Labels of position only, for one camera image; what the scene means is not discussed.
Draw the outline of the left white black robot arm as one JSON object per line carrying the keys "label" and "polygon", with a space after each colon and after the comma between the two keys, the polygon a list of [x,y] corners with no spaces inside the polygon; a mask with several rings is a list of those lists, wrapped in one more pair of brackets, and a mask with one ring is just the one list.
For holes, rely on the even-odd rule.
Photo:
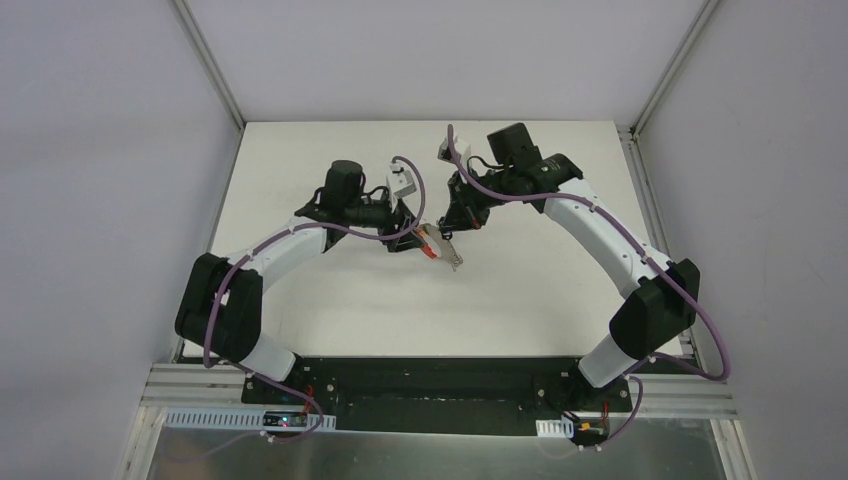
{"label": "left white black robot arm", "polygon": [[228,256],[207,252],[194,261],[175,331],[202,347],[205,366],[226,361],[263,375],[267,391],[281,404],[303,396],[305,378],[293,370],[297,354],[262,330],[267,290],[347,236],[377,241],[390,253],[426,244],[417,231],[423,213],[411,211],[405,202],[412,194],[426,194],[420,171],[410,160],[394,157],[384,184],[371,191],[365,186],[359,163],[336,160],[323,186],[269,237]]}

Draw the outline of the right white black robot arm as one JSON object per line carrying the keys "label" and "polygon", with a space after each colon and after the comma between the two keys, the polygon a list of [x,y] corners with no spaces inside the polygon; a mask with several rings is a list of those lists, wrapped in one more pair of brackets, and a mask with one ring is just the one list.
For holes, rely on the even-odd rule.
{"label": "right white black robot arm", "polygon": [[674,262],[635,236],[567,156],[543,157],[525,124],[488,135],[497,165],[482,175],[471,171],[457,139],[449,126],[437,155],[457,169],[448,181],[448,209],[438,222],[442,235],[481,229],[496,206],[529,204],[568,232],[622,296],[607,336],[578,362],[567,384],[573,405],[595,408],[613,380],[693,323],[696,266],[689,260]]}

